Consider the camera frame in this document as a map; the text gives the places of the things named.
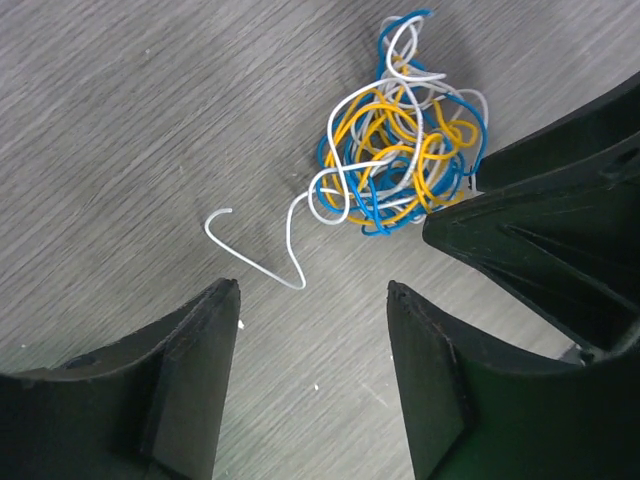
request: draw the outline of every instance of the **wire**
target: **wire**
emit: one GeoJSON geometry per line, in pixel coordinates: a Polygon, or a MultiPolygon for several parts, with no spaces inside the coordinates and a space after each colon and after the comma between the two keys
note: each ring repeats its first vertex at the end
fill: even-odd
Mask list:
{"type": "Polygon", "coordinates": [[[478,193],[475,174],[486,153],[489,107],[479,91],[454,89],[444,83],[446,74],[430,72],[414,58],[424,19],[430,16],[429,10],[417,10],[385,19],[375,81],[347,96],[329,115],[316,152],[321,170],[291,202],[285,222],[285,244],[299,281],[283,279],[213,234],[213,220],[231,213],[230,208],[207,218],[204,230],[213,242],[286,287],[301,290],[307,280],[291,239],[300,202],[306,200],[321,223],[349,221],[360,225],[364,235],[375,236],[421,223],[426,215],[463,200],[463,178],[470,179],[471,195],[478,193]],[[477,100],[480,109],[466,96],[477,100]],[[448,116],[444,103],[454,107],[448,116]],[[461,118],[465,112],[473,122],[461,118]],[[467,150],[478,140],[469,162],[467,150]],[[318,210],[314,198],[330,216],[318,210]]]}

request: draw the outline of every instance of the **tangled wire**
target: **tangled wire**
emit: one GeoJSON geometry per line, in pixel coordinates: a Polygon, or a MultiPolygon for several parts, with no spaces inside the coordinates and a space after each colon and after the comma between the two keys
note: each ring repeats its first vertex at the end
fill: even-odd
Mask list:
{"type": "Polygon", "coordinates": [[[291,246],[291,223],[302,200],[320,222],[338,225],[348,220],[371,236],[421,223],[426,215],[477,193],[475,174],[488,141],[487,102],[477,90],[454,89],[443,82],[444,73],[429,72],[414,58],[424,19],[431,15],[429,10],[418,10],[385,19],[376,80],[342,100],[329,115],[317,149],[322,170],[293,200],[287,214],[286,246],[300,284],[282,279],[213,235],[211,222],[231,213],[230,208],[216,210],[205,222],[211,240],[283,285],[301,290],[306,278],[291,246]],[[479,101],[482,113],[465,95],[479,101]],[[454,107],[448,118],[445,102],[454,107]],[[460,118],[465,111],[477,125],[460,118]],[[472,161],[467,160],[470,149],[475,151],[472,161]],[[465,177],[470,188],[464,186],[465,177]],[[314,196],[337,216],[323,216],[314,196]]]}

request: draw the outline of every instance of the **black plastic part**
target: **black plastic part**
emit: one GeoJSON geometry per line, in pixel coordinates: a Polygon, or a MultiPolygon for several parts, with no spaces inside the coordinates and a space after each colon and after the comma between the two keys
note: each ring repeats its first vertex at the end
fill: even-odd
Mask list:
{"type": "Polygon", "coordinates": [[[640,339],[640,74],[484,161],[423,238],[596,358],[640,339]]]}
{"type": "Polygon", "coordinates": [[[219,280],[54,370],[0,377],[0,478],[210,480],[240,306],[219,280]]]}
{"type": "Polygon", "coordinates": [[[393,360],[417,480],[640,478],[640,354],[540,357],[389,285],[393,360]]]}

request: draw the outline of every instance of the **yellow wire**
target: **yellow wire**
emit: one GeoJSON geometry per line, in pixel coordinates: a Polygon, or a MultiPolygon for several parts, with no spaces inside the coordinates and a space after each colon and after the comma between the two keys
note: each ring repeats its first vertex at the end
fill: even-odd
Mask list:
{"type": "MultiPolygon", "coordinates": [[[[380,92],[378,89],[375,89],[375,88],[370,89],[358,95],[358,97],[356,97],[351,102],[351,105],[348,107],[343,119],[341,120],[340,124],[338,125],[338,128],[336,129],[333,135],[334,145],[336,145],[337,147],[340,144],[340,142],[342,142],[344,136],[347,134],[347,132],[350,131],[351,127],[354,125],[355,122],[358,121],[360,117],[362,117],[362,115],[366,114],[367,112],[373,111],[374,112],[373,116],[375,120],[369,124],[367,131],[364,133],[362,137],[361,143],[358,146],[358,149],[356,150],[355,156],[353,158],[354,163],[360,163],[362,161],[362,155],[365,151],[373,155],[371,158],[371,161],[374,161],[374,162],[381,160],[391,152],[401,151],[401,152],[406,152],[410,155],[414,155],[415,147],[412,147],[409,145],[403,145],[403,144],[392,144],[391,140],[387,135],[387,132],[384,129],[384,124],[386,121],[388,121],[391,131],[395,136],[405,140],[408,143],[413,143],[413,144],[416,143],[417,139],[407,134],[405,130],[401,128],[396,121],[396,116],[397,116],[398,120],[405,121],[406,124],[409,126],[409,128],[411,128],[413,131],[416,131],[418,128],[416,121],[410,115],[410,113],[412,113],[413,110],[403,110],[398,106],[398,104],[400,103],[400,99],[402,98],[403,95],[404,95],[404,89],[401,88],[398,90],[398,93],[394,98],[393,103],[387,102],[382,92],[380,92]],[[373,94],[377,102],[364,105],[354,113],[357,105],[362,101],[362,99],[365,96],[369,94],[373,94]],[[380,138],[381,142],[385,145],[385,147],[379,150],[378,152],[375,152],[376,149],[372,143],[372,138],[376,134],[380,138]]],[[[393,217],[385,220],[381,220],[380,223],[382,225],[385,225],[385,226],[392,225],[402,220],[418,204],[422,205],[422,207],[426,210],[427,213],[431,213],[433,211],[432,205],[454,204],[459,202],[464,196],[462,192],[458,192],[454,196],[454,198],[452,198],[449,201],[442,200],[436,197],[431,192],[430,188],[427,185],[426,179],[424,178],[424,169],[425,169],[424,162],[425,160],[437,161],[439,164],[437,166],[438,170],[435,173],[439,175],[442,171],[444,171],[444,169],[446,169],[447,167],[446,161],[451,160],[455,155],[457,155],[457,153],[461,148],[468,148],[473,146],[476,143],[478,139],[478,129],[475,127],[475,125],[465,120],[452,120],[450,122],[446,122],[444,119],[442,107],[440,106],[439,102],[434,100],[432,104],[435,110],[438,127],[444,134],[447,135],[447,137],[452,143],[453,148],[450,152],[447,152],[445,154],[430,153],[429,147],[434,143],[441,143],[444,140],[444,134],[440,132],[435,132],[431,134],[426,134],[424,136],[422,148],[421,148],[420,154],[418,155],[418,161],[416,166],[417,168],[412,174],[413,188],[416,192],[416,198],[414,198],[411,202],[406,204],[404,208],[393,217]],[[464,127],[469,130],[469,132],[471,133],[469,140],[467,141],[464,140],[462,131],[458,127],[464,127]]],[[[335,158],[331,150],[329,150],[329,152],[325,156],[324,164],[325,164],[325,167],[334,167],[336,165],[335,158]]],[[[357,173],[360,180],[357,188],[358,192],[362,191],[365,188],[369,180],[369,177],[371,175],[372,168],[373,167],[367,167],[362,173],[360,172],[357,173]]],[[[344,195],[344,192],[342,190],[342,185],[340,184],[339,176],[336,174],[332,174],[331,178],[332,178],[335,189],[341,195],[344,195]]],[[[328,180],[326,176],[322,178],[322,185],[325,188],[328,187],[327,181],[328,180]]],[[[332,194],[326,193],[325,196],[331,206],[333,206],[334,208],[339,208],[332,194]]],[[[375,225],[375,222],[373,222],[372,220],[364,220],[362,218],[358,218],[353,215],[349,215],[347,219],[358,225],[364,225],[369,227],[372,227],[375,225]]]]}

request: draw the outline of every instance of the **white wire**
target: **white wire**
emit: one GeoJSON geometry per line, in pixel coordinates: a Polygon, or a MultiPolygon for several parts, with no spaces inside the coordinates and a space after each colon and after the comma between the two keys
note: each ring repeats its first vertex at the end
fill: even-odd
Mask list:
{"type": "MultiPolygon", "coordinates": [[[[386,18],[382,22],[381,31],[384,30],[392,22],[400,18],[401,17],[395,17],[395,16],[386,18]]],[[[233,210],[231,208],[218,209],[214,211],[211,215],[209,215],[209,217],[205,221],[204,230],[207,236],[213,242],[215,242],[218,246],[220,246],[221,248],[223,248],[233,256],[237,257],[238,259],[242,260],[248,265],[254,267],[255,269],[261,271],[262,273],[271,277],[272,279],[278,281],[282,285],[294,290],[302,290],[306,287],[307,280],[304,275],[304,272],[302,271],[300,263],[298,262],[298,259],[295,256],[295,253],[293,251],[293,246],[291,243],[293,213],[296,206],[300,202],[302,202],[304,199],[307,199],[309,210],[318,221],[326,225],[338,225],[344,222],[349,215],[352,199],[355,198],[353,193],[350,192],[349,190],[345,173],[353,170],[361,170],[361,169],[372,167],[372,176],[374,176],[381,169],[392,166],[393,162],[395,161],[396,157],[399,154],[399,152],[393,152],[388,155],[385,155],[384,158],[375,162],[374,161],[360,162],[353,165],[343,164],[337,149],[337,145],[335,144],[335,141],[334,141],[333,123],[335,121],[336,116],[349,102],[352,102],[359,95],[365,92],[368,92],[372,89],[377,89],[380,92],[382,92],[382,94],[385,97],[385,101],[394,102],[395,101],[394,96],[397,95],[397,93],[402,89],[403,92],[406,94],[406,96],[409,98],[410,103],[398,102],[398,106],[403,110],[413,110],[413,112],[410,113],[409,115],[412,117],[415,117],[414,118],[414,121],[416,123],[415,130],[413,128],[410,128],[410,126],[406,124],[405,119],[403,119],[400,115],[394,114],[394,119],[396,120],[398,127],[401,128],[407,136],[410,136],[416,139],[415,143],[413,143],[412,145],[414,154],[411,158],[409,167],[406,169],[405,174],[403,175],[403,178],[396,184],[395,187],[388,190],[371,192],[370,190],[364,189],[362,192],[360,192],[360,196],[364,198],[370,198],[374,194],[378,196],[378,202],[379,202],[378,208],[380,210],[392,208],[398,211],[402,211],[403,205],[406,205],[414,200],[412,197],[403,197],[403,198],[398,198],[391,201],[386,201],[386,202],[384,201],[385,198],[388,198],[391,195],[394,195],[395,193],[402,191],[407,185],[411,183],[411,177],[413,175],[418,159],[420,157],[420,152],[422,150],[422,143],[424,141],[424,124],[423,124],[424,120],[422,116],[422,111],[428,108],[431,108],[434,100],[442,100],[444,98],[443,94],[445,93],[454,95],[461,99],[464,99],[463,94],[474,95],[480,101],[485,126],[488,125],[489,108],[488,108],[486,99],[480,92],[472,89],[456,90],[450,85],[447,85],[442,81],[446,78],[446,74],[424,72],[414,67],[413,65],[409,64],[409,62],[417,52],[418,35],[422,30],[423,24],[424,24],[423,17],[421,16],[414,17],[408,20],[407,22],[405,22],[404,24],[402,24],[401,26],[399,26],[396,32],[393,34],[391,40],[389,40],[385,36],[383,38],[383,44],[387,48],[386,57],[385,57],[387,70],[383,73],[382,78],[378,81],[370,83],[365,87],[362,87],[361,89],[357,90],[356,92],[352,93],[351,95],[343,99],[329,115],[329,119],[327,121],[327,139],[328,139],[327,143],[329,145],[331,154],[333,155],[335,167],[325,168],[314,176],[314,178],[309,183],[309,187],[307,191],[295,197],[294,200],[289,205],[289,209],[287,211],[287,218],[285,222],[285,244],[287,248],[287,253],[289,254],[289,257],[291,258],[291,261],[293,262],[293,265],[296,269],[299,282],[298,283],[288,282],[287,280],[283,279],[279,275],[276,275],[275,273],[273,273],[271,270],[268,270],[267,268],[261,266],[257,262],[244,256],[243,254],[241,254],[234,248],[230,247],[229,245],[224,243],[222,240],[220,240],[218,237],[216,237],[213,234],[211,230],[211,223],[213,222],[213,220],[220,215],[232,213],[233,210]],[[400,41],[400,38],[402,37],[402,35],[407,31],[409,33],[409,39],[398,52],[396,50],[398,42],[400,41]],[[402,69],[404,67],[407,68],[409,75],[404,75],[398,71],[398,69],[402,69]],[[413,93],[413,90],[416,88],[425,89],[427,91],[427,95],[425,99],[422,100],[421,102],[418,102],[415,94],[413,93]],[[335,175],[335,174],[337,174],[339,177],[342,193],[338,192],[335,189],[324,188],[324,187],[320,188],[320,191],[322,193],[329,193],[332,195],[341,195],[343,197],[342,212],[336,218],[325,218],[316,209],[313,202],[313,195],[315,195],[316,193],[316,185],[318,181],[322,180],[322,178],[325,177],[326,175],[335,175]]],[[[453,119],[458,118],[461,115],[463,110],[464,110],[463,107],[456,109],[456,112],[453,114],[453,119]]],[[[363,136],[369,130],[369,125],[371,124],[373,117],[374,117],[373,112],[366,113],[363,116],[362,124],[359,128],[356,126],[357,122],[353,122],[353,124],[351,125],[350,133],[353,138],[353,144],[351,148],[352,148],[353,154],[355,154],[357,149],[361,146],[363,141],[363,136]]],[[[369,153],[373,155],[375,155],[380,151],[380,149],[376,149],[375,147],[372,147],[372,146],[367,147],[367,150],[369,150],[369,153]]],[[[430,151],[432,153],[435,152],[436,150],[438,150],[439,153],[442,154],[445,151],[444,142],[439,142],[438,144],[430,145],[430,151]]],[[[427,162],[427,166],[429,169],[429,175],[425,179],[425,181],[429,186],[432,186],[442,177],[442,175],[444,175],[445,169],[433,168],[433,162],[427,162]]],[[[472,183],[472,189],[475,192],[475,175],[472,176],[471,183],[472,183]]],[[[421,223],[424,221],[424,218],[425,218],[425,215],[417,217],[412,220],[412,223],[421,223]]]]}

